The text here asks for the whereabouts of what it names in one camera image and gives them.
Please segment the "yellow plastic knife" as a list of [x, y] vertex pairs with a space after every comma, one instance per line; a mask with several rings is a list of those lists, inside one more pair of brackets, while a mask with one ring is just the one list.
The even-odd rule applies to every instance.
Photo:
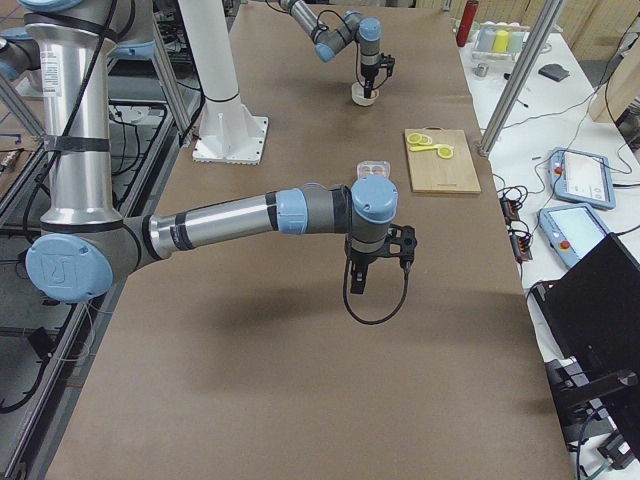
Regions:
[[440, 148], [439, 144], [436, 145], [412, 145], [409, 147], [409, 150], [412, 152], [420, 152], [420, 151], [428, 151], [428, 150], [437, 150]]

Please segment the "cup rack tray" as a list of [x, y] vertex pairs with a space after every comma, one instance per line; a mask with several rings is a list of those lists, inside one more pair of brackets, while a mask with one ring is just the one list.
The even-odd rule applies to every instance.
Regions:
[[481, 23], [471, 56], [477, 60], [515, 62], [529, 31], [529, 26], [519, 23]]

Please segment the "yellow cup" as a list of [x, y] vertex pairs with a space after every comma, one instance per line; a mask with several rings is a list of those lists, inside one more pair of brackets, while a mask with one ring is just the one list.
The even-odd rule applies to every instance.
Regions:
[[510, 32], [508, 30], [496, 30], [492, 51], [495, 53], [506, 53], [508, 51]]

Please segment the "lemon slice toy top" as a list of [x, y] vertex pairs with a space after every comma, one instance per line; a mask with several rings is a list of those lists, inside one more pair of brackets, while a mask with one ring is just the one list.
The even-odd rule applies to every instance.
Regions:
[[420, 145], [424, 142], [424, 136], [420, 133], [411, 133], [406, 137], [406, 141], [410, 145]]

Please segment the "small metal cup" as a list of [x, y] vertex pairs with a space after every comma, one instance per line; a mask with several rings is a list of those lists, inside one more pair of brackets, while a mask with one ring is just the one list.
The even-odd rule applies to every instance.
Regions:
[[485, 78], [489, 71], [489, 65], [486, 63], [479, 63], [474, 68], [474, 74], [478, 78]]

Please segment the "lemon slice toy bottom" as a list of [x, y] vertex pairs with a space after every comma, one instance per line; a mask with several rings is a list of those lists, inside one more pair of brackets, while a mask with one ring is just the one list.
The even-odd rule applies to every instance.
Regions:
[[454, 148], [448, 144], [438, 144], [436, 146], [437, 155], [443, 159], [451, 159], [454, 156]]

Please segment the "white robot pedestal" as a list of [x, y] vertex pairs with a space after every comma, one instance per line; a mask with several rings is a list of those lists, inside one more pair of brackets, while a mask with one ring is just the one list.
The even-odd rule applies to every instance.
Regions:
[[223, 3], [182, 0], [179, 8], [205, 97], [193, 158], [259, 164], [268, 119], [241, 100]]

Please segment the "teach pendant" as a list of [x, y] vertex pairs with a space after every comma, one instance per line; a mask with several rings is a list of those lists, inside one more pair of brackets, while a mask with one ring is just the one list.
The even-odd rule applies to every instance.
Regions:
[[542, 231], [562, 262], [572, 268], [609, 232], [594, 208], [577, 203], [539, 211]]
[[559, 147], [551, 151], [548, 161], [550, 185], [558, 199], [602, 210], [616, 207], [607, 157]]

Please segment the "aluminium frame post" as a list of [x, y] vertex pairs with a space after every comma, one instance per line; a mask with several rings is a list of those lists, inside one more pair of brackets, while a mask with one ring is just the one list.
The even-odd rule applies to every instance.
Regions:
[[547, 0], [544, 3], [479, 142], [480, 156], [488, 157], [493, 149], [565, 3], [565, 0]]

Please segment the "clear plastic egg carton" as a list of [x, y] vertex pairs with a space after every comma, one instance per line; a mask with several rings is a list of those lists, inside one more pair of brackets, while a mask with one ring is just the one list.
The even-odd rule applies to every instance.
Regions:
[[356, 174], [358, 179], [364, 179], [370, 175], [378, 175], [384, 178], [389, 178], [391, 173], [391, 165], [387, 161], [382, 160], [367, 160], [359, 162], [356, 167]]

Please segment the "lower teach pendant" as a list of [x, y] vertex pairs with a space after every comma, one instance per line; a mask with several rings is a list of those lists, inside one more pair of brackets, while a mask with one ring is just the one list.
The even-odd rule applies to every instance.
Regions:
[[562, 262], [572, 268], [609, 232], [594, 208], [577, 203], [539, 211], [542, 231]]

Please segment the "red bottle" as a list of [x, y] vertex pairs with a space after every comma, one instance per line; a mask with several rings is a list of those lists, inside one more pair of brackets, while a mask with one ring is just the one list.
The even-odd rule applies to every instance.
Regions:
[[456, 45], [458, 47], [464, 47], [466, 45], [478, 7], [478, 0], [468, 0], [466, 2], [462, 17], [456, 30]]

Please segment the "upper teach pendant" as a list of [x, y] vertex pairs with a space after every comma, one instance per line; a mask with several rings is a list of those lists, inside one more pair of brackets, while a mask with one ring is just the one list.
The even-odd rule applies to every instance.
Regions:
[[551, 151], [548, 161], [550, 185], [558, 199], [602, 210], [616, 207], [607, 157], [559, 147]]

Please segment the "bamboo cutting board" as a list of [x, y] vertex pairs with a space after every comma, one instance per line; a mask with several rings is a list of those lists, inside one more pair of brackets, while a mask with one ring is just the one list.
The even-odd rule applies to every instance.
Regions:
[[[448, 144], [454, 148], [451, 159], [443, 159], [436, 150], [412, 152], [406, 137], [411, 133], [428, 135], [433, 144]], [[404, 131], [410, 183], [412, 190], [429, 194], [479, 194], [480, 183], [463, 130], [406, 129]]]

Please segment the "black power strip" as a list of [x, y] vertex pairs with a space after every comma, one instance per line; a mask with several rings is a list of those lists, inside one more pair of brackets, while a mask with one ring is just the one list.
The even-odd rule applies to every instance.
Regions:
[[499, 202], [516, 262], [522, 264], [532, 260], [532, 234], [529, 226], [520, 218], [521, 205], [516, 200], [505, 196], [502, 196]]

